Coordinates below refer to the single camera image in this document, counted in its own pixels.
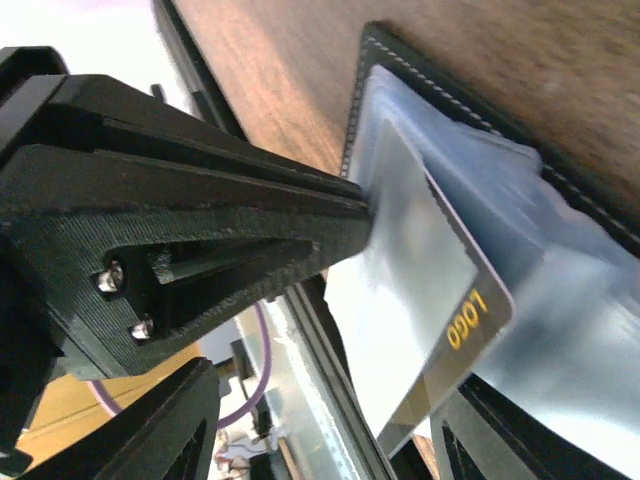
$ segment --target wood grain surface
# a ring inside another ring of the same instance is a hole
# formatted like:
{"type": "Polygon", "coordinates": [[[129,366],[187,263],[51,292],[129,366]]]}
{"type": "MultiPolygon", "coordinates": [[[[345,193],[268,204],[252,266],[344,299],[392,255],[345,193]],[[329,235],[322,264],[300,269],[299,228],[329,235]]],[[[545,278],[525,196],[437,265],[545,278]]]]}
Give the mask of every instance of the wood grain surface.
{"type": "Polygon", "coordinates": [[[251,140],[337,173],[366,21],[640,192],[638,0],[176,0],[251,140]]]}

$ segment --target purple cable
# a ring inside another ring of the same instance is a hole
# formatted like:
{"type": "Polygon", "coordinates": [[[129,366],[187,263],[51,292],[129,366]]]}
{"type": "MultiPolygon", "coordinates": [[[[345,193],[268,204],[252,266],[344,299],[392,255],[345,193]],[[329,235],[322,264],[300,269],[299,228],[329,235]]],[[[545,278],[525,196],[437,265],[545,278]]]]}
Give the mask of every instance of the purple cable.
{"type": "Polygon", "coordinates": [[[107,392],[104,384],[100,380],[91,380],[89,382],[89,390],[96,397],[98,403],[106,410],[110,417],[115,417],[122,411],[122,407],[118,405],[113,397],[107,392]]]}
{"type": "MultiPolygon", "coordinates": [[[[256,303],[254,305],[254,308],[256,310],[256,315],[258,316],[258,323],[260,325],[260,333],[262,336],[262,351],[264,352],[264,367],[262,369],[262,375],[260,376],[260,381],[258,382],[256,391],[253,392],[253,395],[251,395],[247,399],[245,404],[238,408],[235,412],[232,412],[226,417],[222,417],[218,420],[218,430],[222,430],[223,428],[228,427],[229,425],[240,420],[247,413],[251,412],[251,410],[255,408],[255,406],[264,395],[264,392],[267,389],[267,384],[269,383],[269,378],[271,377],[271,367],[273,359],[271,358],[271,340],[269,339],[269,327],[267,327],[267,319],[265,318],[260,305],[256,303]]],[[[98,403],[102,405],[102,408],[104,408],[111,417],[115,417],[122,411],[122,407],[120,407],[120,405],[117,404],[117,402],[113,399],[109,392],[107,392],[107,389],[104,387],[100,380],[90,381],[89,389],[93,392],[93,395],[94,397],[96,397],[96,400],[98,400],[98,403]]]]}
{"type": "Polygon", "coordinates": [[[260,324],[260,333],[262,334],[262,351],[264,352],[264,367],[262,367],[262,375],[260,375],[260,381],[256,387],[256,391],[253,392],[245,404],[237,409],[235,412],[230,413],[226,417],[222,417],[218,420],[218,430],[228,427],[229,425],[237,422],[247,413],[251,412],[258,404],[269,383],[271,377],[271,340],[269,339],[269,327],[267,327],[267,319],[262,313],[262,308],[257,303],[254,305],[256,309],[256,315],[258,316],[258,323],[260,324]]]}

